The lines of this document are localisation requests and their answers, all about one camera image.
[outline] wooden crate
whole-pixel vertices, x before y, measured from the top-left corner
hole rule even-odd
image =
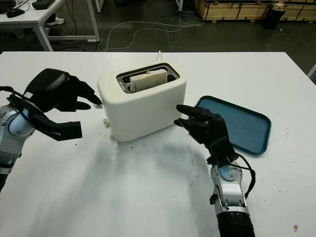
[[[298,21],[316,21],[316,6],[305,5],[297,17]]]
[[[195,7],[203,20],[236,20],[239,3],[205,3],[195,0]]]
[[[292,2],[305,2],[305,0],[287,0]],[[316,2],[316,0],[307,0],[306,2]]]
[[[267,3],[242,4],[238,20],[261,20],[267,8]]]
[[[295,21],[302,9],[302,4],[288,4],[284,6],[285,13],[281,17],[281,21]]]

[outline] plastic tray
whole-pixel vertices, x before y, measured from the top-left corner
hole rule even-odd
[[[197,106],[224,118],[230,142],[235,146],[254,154],[266,151],[271,130],[267,116],[212,96],[201,97]]]

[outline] black trash bin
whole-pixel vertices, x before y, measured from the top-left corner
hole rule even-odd
[[[263,27],[271,30],[274,29],[284,13],[284,9],[275,10],[272,7],[269,7],[266,19],[263,22]]]

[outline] concrete floor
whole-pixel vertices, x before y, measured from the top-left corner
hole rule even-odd
[[[74,2],[74,18],[78,26],[79,35],[93,33],[87,6],[85,1],[67,0],[71,10]],[[180,17],[190,24],[199,24],[202,21],[194,11],[192,1],[187,0],[185,10],[176,12],[176,5],[172,0],[144,0],[136,1],[129,6],[118,7],[113,0],[106,0],[102,13],[95,11],[99,34],[103,42],[99,49],[105,49],[107,38],[112,27],[126,21],[156,22],[162,18]],[[63,32],[71,32],[73,22],[66,6],[61,7],[57,15],[66,19],[66,24],[56,26]],[[170,20],[160,20],[162,23],[170,23]],[[174,18],[173,25],[180,24],[178,18]],[[307,73],[316,63],[316,24],[280,22],[275,30],[266,30],[260,22],[217,22],[205,23],[201,26],[180,27],[159,26],[149,23],[126,23],[114,29],[109,40],[109,48],[128,46],[134,33],[142,28],[155,28],[142,30],[135,36],[134,43],[125,49],[111,51],[127,52],[227,52],[227,51],[285,51],[296,64]],[[15,35],[4,33],[0,39],[0,51],[42,51],[35,34],[31,30],[24,30],[25,37],[17,39]],[[60,33],[52,29],[52,35]],[[66,44],[53,42],[54,50],[96,51],[96,43],[79,42]]]

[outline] table surface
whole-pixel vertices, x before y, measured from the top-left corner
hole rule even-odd
[[[314,84],[282,52],[162,55],[188,78],[185,104],[212,95],[272,121],[264,154],[239,151],[257,173],[247,200],[256,236],[312,236]],[[1,84],[23,92],[37,73],[50,67],[76,75],[96,90],[97,80],[107,72],[154,63],[156,56],[4,52]],[[4,92],[0,96],[5,104]],[[47,115],[56,122],[80,120],[83,138],[57,142],[35,132],[27,140],[1,193],[1,237],[219,236],[214,207],[209,205],[209,154],[185,130],[171,126],[119,143],[103,125],[103,110],[54,110]],[[244,190],[249,181],[244,172]]]
[[[0,14],[0,25],[1,24],[31,24],[38,23],[43,20],[47,15],[52,14],[65,0],[55,0],[48,9],[45,10],[36,10],[33,8],[32,3],[36,0],[28,1],[30,3],[30,9],[24,14],[8,18],[5,14]],[[20,7],[22,10],[28,9],[28,4],[24,4]]]

